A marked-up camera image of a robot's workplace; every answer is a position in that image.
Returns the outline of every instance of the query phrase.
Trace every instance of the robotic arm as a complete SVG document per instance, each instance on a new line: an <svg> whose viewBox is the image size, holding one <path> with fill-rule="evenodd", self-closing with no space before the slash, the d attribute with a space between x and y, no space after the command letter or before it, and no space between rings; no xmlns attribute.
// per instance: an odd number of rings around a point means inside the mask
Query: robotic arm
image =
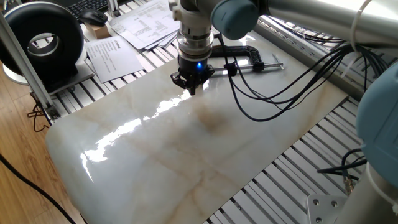
<svg viewBox="0 0 398 224"><path fill-rule="evenodd" d="M176 21L180 69L175 84L192 95L214 70L211 55L212 25L225 37L238 40L252 31L261 15L301 24L350 40L351 25L364 0L169 0ZM356 28L356 43L398 56L398 1L373 0Z"/></svg>

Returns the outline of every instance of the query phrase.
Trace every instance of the metal plate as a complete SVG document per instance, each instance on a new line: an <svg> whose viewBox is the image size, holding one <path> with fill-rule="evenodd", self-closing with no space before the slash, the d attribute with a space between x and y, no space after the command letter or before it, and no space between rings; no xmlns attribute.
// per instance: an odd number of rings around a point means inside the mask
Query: metal plate
<svg viewBox="0 0 398 224"><path fill-rule="evenodd" d="M310 195L307 200L310 224L333 224L346 200L346 197Z"/></svg>

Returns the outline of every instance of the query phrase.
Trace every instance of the metal bracket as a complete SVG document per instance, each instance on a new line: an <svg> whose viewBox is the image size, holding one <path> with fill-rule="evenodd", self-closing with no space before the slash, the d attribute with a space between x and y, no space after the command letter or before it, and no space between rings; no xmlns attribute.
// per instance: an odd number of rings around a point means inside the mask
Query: metal bracket
<svg viewBox="0 0 398 224"><path fill-rule="evenodd" d="M49 108L47 108L46 112L49 114L51 120L53 120L53 121L55 121L56 119L61 117L60 114L58 113L58 110L56 109L55 105L52 105Z"/></svg>
<svg viewBox="0 0 398 224"><path fill-rule="evenodd" d="M346 197L310 195L307 199L310 224L334 224L346 203Z"/></svg>
<svg viewBox="0 0 398 224"><path fill-rule="evenodd" d="M45 109L53 106L53 102L50 98L49 93L44 88L41 80L36 74L32 64L27 58L24 50L19 44L17 38L12 32L7 20L0 13L0 41L6 46L7 50L11 54L12 58L17 63L22 74L24 74L27 82L31 89L35 93L37 99L41 102Z"/></svg>
<svg viewBox="0 0 398 224"><path fill-rule="evenodd" d="M119 5L117 0L108 0L108 13L112 18L120 16Z"/></svg>

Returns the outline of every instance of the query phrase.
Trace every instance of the wooden floor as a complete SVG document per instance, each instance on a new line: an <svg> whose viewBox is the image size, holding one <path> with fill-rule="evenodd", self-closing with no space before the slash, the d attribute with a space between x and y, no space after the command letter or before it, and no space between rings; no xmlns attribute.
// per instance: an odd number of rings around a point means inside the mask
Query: wooden floor
<svg viewBox="0 0 398 224"><path fill-rule="evenodd" d="M20 172L50 194L77 223L84 223L69 201L51 158L44 137L33 130L27 113L35 105L29 87L6 78L0 69L0 153ZM48 124L37 118L37 127ZM68 223L41 194L21 182L0 163L0 224Z"/></svg>

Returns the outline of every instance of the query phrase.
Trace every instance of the computer keyboard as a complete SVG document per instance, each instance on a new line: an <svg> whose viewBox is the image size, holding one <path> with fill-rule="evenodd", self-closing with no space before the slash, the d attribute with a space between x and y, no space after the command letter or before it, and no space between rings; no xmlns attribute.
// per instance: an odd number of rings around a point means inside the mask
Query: computer keyboard
<svg viewBox="0 0 398 224"><path fill-rule="evenodd" d="M85 9L96 9L99 11L104 11L108 8L108 3L106 0L82 0L76 4L73 4L67 9L75 16L76 19L79 19L79 14L83 12Z"/></svg>

